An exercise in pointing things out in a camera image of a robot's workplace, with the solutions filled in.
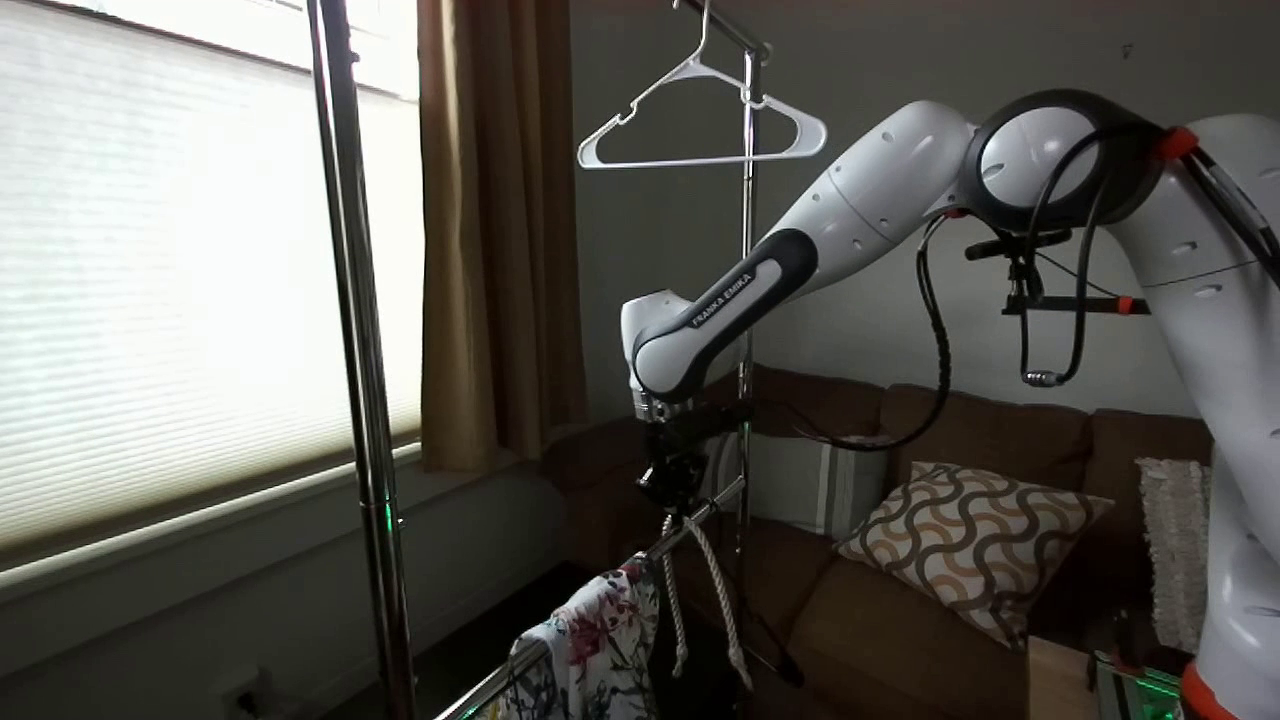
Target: robotic arm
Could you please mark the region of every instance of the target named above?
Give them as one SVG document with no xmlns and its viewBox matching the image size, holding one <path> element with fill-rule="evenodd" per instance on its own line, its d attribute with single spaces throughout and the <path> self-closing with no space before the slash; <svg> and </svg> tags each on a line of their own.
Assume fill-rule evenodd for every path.
<svg viewBox="0 0 1280 720">
<path fill-rule="evenodd" d="M 1162 132 L 1099 95 L 1042 91 L 969 123 L 915 98 L 863 132 L 698 300 L 625 302 L 636 416 L 671 429 L 738 331 L 866 267 L 938 213 L 993 224 L 989 250 L 1012 261 L 1104 224 L 1216 434 L 1211 594 L 1190 683 L 1234 715 L 1280 715 L 1276 177 L 1280 123 L 1258 117 Z"/>
</svg>

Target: brown couch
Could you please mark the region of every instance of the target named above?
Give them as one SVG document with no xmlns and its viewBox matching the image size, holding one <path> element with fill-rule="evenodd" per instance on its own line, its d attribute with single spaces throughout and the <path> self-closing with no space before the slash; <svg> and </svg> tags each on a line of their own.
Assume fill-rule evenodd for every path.
<svg viewBox="0 0 1280 720">
<path fill-rule="evenodd" d="M 757 373 L 758 432 L 798 432 L 803 408 L 803 429 L 901 434 L 927 400 L 923 388 Z M 891 450 L 887 469 L 901 481 L 912 459 L 957 459 L 1112 497 L 1114 506 L 1074 545 L 1030 613 L 1036 636 L 1088 648 L 1121 613 L 1149 626 L 1152 568 L 1136 459 L 1209 459 L 1209 446 L 1202 424 L 1181 416 L 952 397 L 938 424 Z M 653 538 L 654 510 L 636 491 L 640 463 L 633 424 L 583 432 L 547 456 L 580 565 L 609 568 Z M 823 534 L 752 521 L 743 593 L 743 636 L 758 660 L 752 715 L 1025 715 L 1025 653 L 993 645 L 907 582 L 839 559 Z M 685 598 L 715 617 L 698 571 L 686 571 Z"/>
</svg>

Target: white hanger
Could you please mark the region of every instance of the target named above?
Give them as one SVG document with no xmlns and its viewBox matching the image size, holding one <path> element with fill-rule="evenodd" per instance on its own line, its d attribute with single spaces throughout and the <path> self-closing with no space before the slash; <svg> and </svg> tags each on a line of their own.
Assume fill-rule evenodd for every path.
<svg viewBox="0 0 1280 720">
<path fill-rule="evenodd" d="M 646 84 L 625 113 L 616 113 L 609 123 L 598 123 L 593 134 L 580 138 L 577 147 L 577 164 L 580 167 L 702 167 L 702 164 L 763 164 L 763 158 L 803 158 L 803 156 L 816 156 L 823 143 L 826 143 L 826 123 L 774 98 L 774 95 L 763 95 L 757 107 L 771 107 L 780 117 L 791 121 L 794 128 L 794 138 L 780 152 L 757 152 L 757 156 L 660 156 L 660 158 L 598 158 L 598 138 L 625 123 L 636 121 L 640 103 L 665 88 L 665 84 L 685 84 L 685 81 L 720 81 L 720 84 L 732 84 L 738 88 L 738 98 L 752 103 L 752 88 L 712 62 L 702 62 L 702 48 L 707 48 L 707 34 L 712 34 L 712 0 L 702 0 L 702 11 L 698 11 L 698 39 L 692 48 L 686 61 L 678 61 L 668 77 L 660 77 L 654 84 Z"/>
</svg>

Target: brown curtain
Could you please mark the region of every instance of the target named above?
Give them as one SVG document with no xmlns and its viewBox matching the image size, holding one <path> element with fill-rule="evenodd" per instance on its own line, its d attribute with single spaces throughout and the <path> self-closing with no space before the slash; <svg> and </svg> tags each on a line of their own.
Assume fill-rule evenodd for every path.
<svg viewBox="0 0 1280 720">
<path fill-rule="evenodd" d="M 424 463 L 530 459 L 583 412 L 566 0 L 418 0 Z"/>
</svg>

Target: patterned pillow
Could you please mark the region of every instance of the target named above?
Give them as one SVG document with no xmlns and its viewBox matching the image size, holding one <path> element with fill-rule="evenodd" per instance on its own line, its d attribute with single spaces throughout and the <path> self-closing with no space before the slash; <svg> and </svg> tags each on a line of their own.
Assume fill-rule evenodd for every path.
<svg viewBox="0 0 1280 720">
<path fill-rule="evenodd" d="M 1108 506 L 1104 497 L 915 459 L 912 481 L 836 549 L 921 586 L 996 645 L 1025 648 L 1030 603 Z"/>
</svg>

